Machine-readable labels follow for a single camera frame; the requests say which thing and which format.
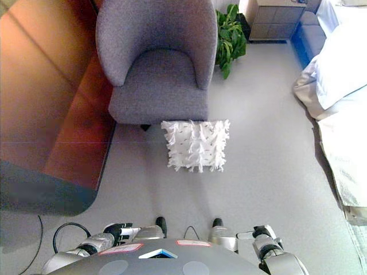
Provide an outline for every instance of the armchair cushion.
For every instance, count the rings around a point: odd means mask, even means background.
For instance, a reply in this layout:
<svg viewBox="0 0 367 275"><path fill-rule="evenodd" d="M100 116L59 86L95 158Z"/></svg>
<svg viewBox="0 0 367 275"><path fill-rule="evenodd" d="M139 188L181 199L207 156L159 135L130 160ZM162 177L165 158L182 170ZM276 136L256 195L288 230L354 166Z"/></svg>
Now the armchair cushion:
<svg viewBox="0 0 367 275"><path fill-rule="evenodd" d="M207 120L207 96L185 53L149 50L135 60L124 85L114 88L109 112L118 123L130 124L158 124L167 117Z"/></svg>

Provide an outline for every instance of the wooden cabinet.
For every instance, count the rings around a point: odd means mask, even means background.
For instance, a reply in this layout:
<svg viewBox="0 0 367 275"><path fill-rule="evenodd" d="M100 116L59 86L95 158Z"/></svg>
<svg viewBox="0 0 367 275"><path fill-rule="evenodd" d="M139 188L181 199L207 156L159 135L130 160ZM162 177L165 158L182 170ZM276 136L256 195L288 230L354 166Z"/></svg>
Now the wooden cabinet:
<svg viewBox="0 0 367 275"><path fill-rule="evenodd" d="M250 40L290 39L305 8L292 0L250 0L246 11Z"/></svg>

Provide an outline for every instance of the white wall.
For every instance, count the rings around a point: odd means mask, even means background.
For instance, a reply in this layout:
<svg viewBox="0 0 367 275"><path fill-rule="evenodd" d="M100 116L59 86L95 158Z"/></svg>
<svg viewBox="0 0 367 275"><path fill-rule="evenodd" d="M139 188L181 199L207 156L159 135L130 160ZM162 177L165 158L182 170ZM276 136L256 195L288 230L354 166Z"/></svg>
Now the white wall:
<svg viewBox="0 0 367 275"><path fill-rule="evenodd" d="M227 13L229 4L239 4L240 0L212 0L214 8L222 13Z"/></svg>

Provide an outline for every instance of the floor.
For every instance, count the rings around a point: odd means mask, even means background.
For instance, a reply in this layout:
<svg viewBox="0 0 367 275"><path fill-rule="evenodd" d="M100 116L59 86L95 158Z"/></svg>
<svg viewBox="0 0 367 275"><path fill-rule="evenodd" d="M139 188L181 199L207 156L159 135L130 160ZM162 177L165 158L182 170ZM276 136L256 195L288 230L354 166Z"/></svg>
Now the floor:
<svg viewBox="0 0 367 275"><path fill-rule="evenodd" d="M290 44L250 44L227 80L215 71L210 119L231 122L224 172L175 172L166 167L158 125L147 132L117 126L94 204L76 217L42 217L43 243L26 274L40 272L53 255L52 236L66 221L95 234L111 222L144 226L159 215L170 238L182 238L193 225L205 239L215 217L236 233L269 224L310 274L362 274L314 126L291 93L300 71ZM36 215L1 212L1 274L18 274L29 263L39 230ZM80 229L64 229L59 250L82 239ZM250 240L240 241L239 251L257 264Z"/></svg>

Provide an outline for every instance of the black shoe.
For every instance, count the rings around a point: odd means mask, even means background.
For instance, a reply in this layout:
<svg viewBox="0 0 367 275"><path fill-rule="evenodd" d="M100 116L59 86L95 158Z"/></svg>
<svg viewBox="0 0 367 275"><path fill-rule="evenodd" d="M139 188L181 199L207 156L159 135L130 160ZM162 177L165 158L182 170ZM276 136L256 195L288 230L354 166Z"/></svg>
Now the black shoe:
<svg viewBox="0 0 367 275"><path fill-rule="evenodd" d="M167 238L167 224L166 224L166 219L164 217L158 217L155 220L155 224L158 225L162 229L162 232L165 235L165 238Z"/></svg>
<svg viewBox="0 0 367 275"><path fill-rule="evenodd" d="M223 221L221 218L216 218L213 222L213 227L215 226L223 226Z"/></svg>

